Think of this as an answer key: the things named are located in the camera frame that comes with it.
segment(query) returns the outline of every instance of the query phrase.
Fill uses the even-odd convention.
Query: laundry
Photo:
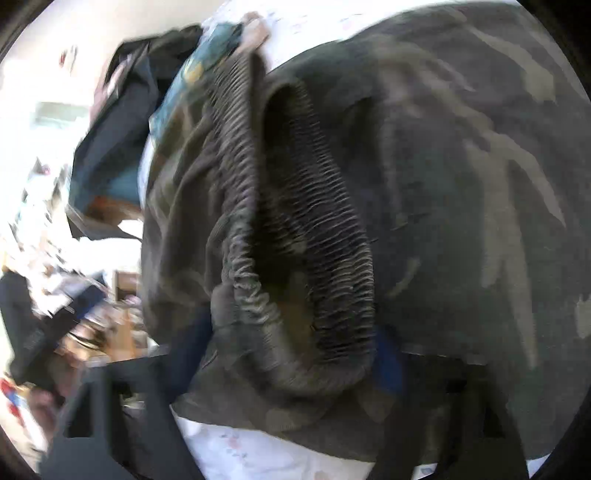
[[[591,280],[591,106],[540,35],[518,5],[429,7],[269,75],[256,54],[227,59],[188,88],[154,151],[142,246],[157,341],[212,300],[179,416],[373,461],[397,399],[371,374],[383,326],[403,348],[485,358],[526,456],[552,450],[591,382],[575,315]],[[311,261],[340,236],[349,248]],[[341,367],[310,381],[297,361]],[[428,428],[424,463],[441,433]]]
[[[75,238],[133,238],[117,226],[141,216],[137,175],[148,119],[201,34],[199,26],[186,27],[123,44],[116,52],[105,77],[113,91],[74,154],[67,213]]]

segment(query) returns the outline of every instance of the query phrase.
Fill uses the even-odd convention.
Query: white bedsheet
[[[272,70],[303,51],[349,38],[396,13],[441,3],[451,2],[229,0],[203,26],[207,32],[220,22],[239,22],[245,13],[259,12],[271,29],[263,54],[268,70]],[[177,423],[207,480],[363,480],[373,466],[314,452],[263,432],[205,425],[182,418],[177,418]],[[545,459],[528,461],[530,476]],[[433,473],[434,469],[435,464],[416,467],[413,480]]]

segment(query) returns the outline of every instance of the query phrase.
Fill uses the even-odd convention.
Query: gray fabric
[[[272,179],[286,158],[298,158],[282,134],[301,109],[297,95],[281,96],[282,85],[306,89],[365,231],[373,323],[393,326],[425,352],[485,358],[526,455],[548,453],[591,382],[591,106],[556,44],[518,5],[470,3],[402,14],[305,52],[253,79],[249,101],[259,114],[252,121],[262,124],[254,148]],[[213,281],[184,267],[205,263],[207,238],[225,211],[215,200],[225,181],[205,142],[215,123],[210,95],[202,83],[186,96],[150,172],[142,267],[146,319],[157,339],[188,322],[196,301],[207,298],[204,288],[224,278],[223,249],[211,250]],[[273,238],[261,206],[271,204],[272,191],[258,191],[255,224],[266,226],[255,231]],[[257,245],[253,258],[264,278]],[[271,267],[297,271],[282,262]],[[289,290],[302,285],[296,276]],[[305,345],[306,302],[296,296],[291,316],[291,305],[268,291],[290,342]],[[224,294],[214,307],[242,315],[236,296]],[[248,344],[243,331],[223,337],[236,342],[231,351]],[[302,397],[292,409],[283,389],[267,389],[266,372],[249,375],[261,363],[246,366],[242,360],[251,358],[243,355],[229,368],[228,351],[210,350],[191,393],[175,405],[180,415],[262,429],[344,458],[375,458],[395,398],[372,377],[333,398]],[[306,426],[269,422],[261,398],[270,392],[288,427]]]

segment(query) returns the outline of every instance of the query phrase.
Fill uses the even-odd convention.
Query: clothing
[[[241,35],[242,24],[222,23],[217,25],[207,38],[202,37],[199,46],[191,53],[174,78],[162,105],[150,117],[150,134],[144,145],[137,175],[139,202],[142,208],[144,208],[154,148],[161,139],[174,108],[191,84],[199,80],[204,72],[213,68],[224,57],[232,54],[240,43]]]
[[[127,55],[131,59],[74,153],[67,213],[76,238],[130,237],[117,225],[128,218],[127,212],[139,215],[137,174],[148,119],[201,34],[195,25],[132,42],[131,53],[123,46],[118,49],[125,56],[117,63]],[[115,73],[111,66],[107,81]]]
[[[170,114],[187,86],[199,80],[203,72],[214,67],[222,57],[230,55],[239,45],[241,35],[241,24],[224,23],[217,25],[208,38],[199,42],[174,78],[162,105],[150,117],[150,134],[154,142],[161,138]]]

